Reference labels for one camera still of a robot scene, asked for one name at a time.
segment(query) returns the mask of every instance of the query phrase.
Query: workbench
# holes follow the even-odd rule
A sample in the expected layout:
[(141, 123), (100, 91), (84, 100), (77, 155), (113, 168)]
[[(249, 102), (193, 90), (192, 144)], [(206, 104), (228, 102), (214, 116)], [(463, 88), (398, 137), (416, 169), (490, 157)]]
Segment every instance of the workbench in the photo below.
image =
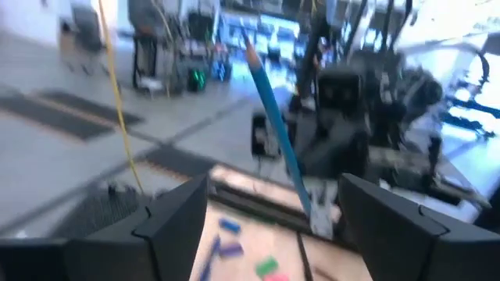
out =
[[(231, 182), (236, 188), (252, 191), (270, 200), (301, 208), (298, 197), (292, 190), (271, 187), (271, 183), (257, 180), (248, 175), (237, 173), (222, 166), (212, 171), (212, 178)], [(221, 229), (221, 218), (236, 222), (241, 232), (234, 235)], [(205, 216), (205, 226), (198, 245), (191, 279), (198, 281), (211, 251), (213, 241), (220, 236), (221, 244), (238, 242), (244, 250), (241, 256), (212, 260), (210, 280), (261, 280), (255, 267), (272, 256), (278, 263), (277, 272), (289, 280), (305, 280), (304, 261), (301, 256), (298, 236), (302, 238), (312, 278), (315, 281), (370, 281), (370, 274), (362, 258), (350, 251), (343, 250), (326, 241), (317, 240), (281, 226), (263, 222), (241, 212), (215, 202), (209, 202)]]

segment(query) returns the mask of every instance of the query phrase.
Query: concrete floor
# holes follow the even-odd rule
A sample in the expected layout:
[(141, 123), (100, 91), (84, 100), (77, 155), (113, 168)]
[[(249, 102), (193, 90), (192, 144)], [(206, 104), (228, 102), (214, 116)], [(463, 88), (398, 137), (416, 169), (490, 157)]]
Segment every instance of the concrete floor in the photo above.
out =
[[(0, 58), (2, 95), (36, 95), (44, 89), (57, 88), (114, 107), (106, 75), (71, 73), (54, 49), (3, 34)], [(130, 54), (126, 52), (119, 53), (118, 60), (119, 67), (131, 66)], [(235, 71), (235, 76), (239, 78), (228, 84), (210, 83), (203, 94), (185, 94), (170, 100), (151, 101), (123, 89), (124, 110), (145, 119), (130, 128), (130, 134), (143, 136), (129, 136), (134, 155), (156, 147), (161, 141), (255, 171), (249, 147), (250, 116), (261, 105), (253, 82), (243, 79), (241, 72)], [(279, 102), (286, 101), (286, 94), (277, 97)], [(0, 132), (0, 237), (45, 235), (78, 203), (89, 186), (109, 179), (135, 186), (119, 131), (88, 144), (76, 144), (1, 114)], [(444, 134), (445, 154), (472, 140), (466, 133), (448, 127)], [(460, 171), (481, 193), (489, 194), (500, 173), (500, 161), (495, 157), (499, 153), (498, 140), (492, 140), (455, 155), (452, 165), (442, 169), (462, 177), (456, 172)], [(169, 190), (180, 183), (146, 165), (138, 165), (138, 172), (149, 193)], [(267, 174), (289, 183), (282, 165)], [(470, 221), (475, 216), (473, 206), (468, 203), (456, 208), (429, 198), (407, 196), (458, 219)]]

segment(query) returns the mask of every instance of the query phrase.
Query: black floor mat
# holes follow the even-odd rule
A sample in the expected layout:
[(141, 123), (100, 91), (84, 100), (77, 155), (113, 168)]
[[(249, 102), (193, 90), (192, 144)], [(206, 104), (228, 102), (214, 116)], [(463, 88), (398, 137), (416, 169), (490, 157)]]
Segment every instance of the black floor mat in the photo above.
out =
[(133, 189), (109, 194), (99, 190), (89, 194), (63, 221), (52, 231), (51, 237), (83, 238), (100, 229), (111, 226), (135, 212), (139, 205), (149, 202)]
[[(116, 114), (116, 110), (114, 108), (110, 108), (105, 105), (100, 105), (97, 104), (93, 101), (86, 100), (84, 98), (77, 97), (75, 95), (59, 92), (59, 91), (53, 91), (50, 93), (43, 93), (42, 97), (58, 102), (62, 105), (66, 105), (71, 108), (78, 109), (82, 112), (86, 112), (88, 114), (91, 114), (93, 116), (97, 116), (102, 119), (106, 119), (110, 122), (119, 123), (118, 120), (118, 115)], [(140, 123), (144, 121), (140, 117), (137, 117), (135, 115), (132, 115), (130, 113), (123, 112), (123, 121), (125, 121), (125, 124), (128, 126)]]
[(83, 141), (113, 131), (113, 128), (80, 119), (26, 98), (0, 98), (0, 108)]
[(189, 177), (207, 173), (216, 164), (211, 159), (181, 151), (173, 146), (159, 147), (149, 152), (145, 160), (158, 167)]

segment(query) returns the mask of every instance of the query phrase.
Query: pencil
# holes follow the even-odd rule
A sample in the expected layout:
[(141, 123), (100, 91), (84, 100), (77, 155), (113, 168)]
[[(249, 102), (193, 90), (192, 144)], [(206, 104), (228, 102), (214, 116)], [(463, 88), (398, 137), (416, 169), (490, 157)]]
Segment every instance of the pencil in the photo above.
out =
[(269, 82), (269, 78), (267, 77), (262, 63), (260, 62), (259, 56), (255, 52), (255, 49), (250, 43), (250, 40), (245, 32), (243, 32), (243, 36), (245, 39), (245, 54), (248, 68), (250, 69), (255, 86), (259, 92), (260, 99), (264, 104), (267, 118), (269, 119), (270, 124), (273, 127), (273, 131), (276, 134), (278, 144), (280, 145), (287, 168), (290, 171), (291, 179), (294, 183), (300, 202), (302, 203), (302, 207), (304, 208), (304, 212), (307, 216), (309, 216), (311, 212), (311, 202), (309, 200), (309, 195), (305, 190), (297, 158), (295, 157), (294, 149), (288, 139), (287, 129), (283, 122), (280, 109), (276, 103), (276, 99), (274, 98), (273, 88), (271, 87), (271, 83)]

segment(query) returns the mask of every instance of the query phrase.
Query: green eraser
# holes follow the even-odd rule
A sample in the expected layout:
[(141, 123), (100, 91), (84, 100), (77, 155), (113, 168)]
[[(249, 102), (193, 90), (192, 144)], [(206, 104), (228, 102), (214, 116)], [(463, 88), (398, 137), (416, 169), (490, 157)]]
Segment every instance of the green eraser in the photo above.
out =
[(273, 257), (268, 257), (255, 267), (255, 272), (260, 278), (275, 272), (278, 269), (278, 262)]

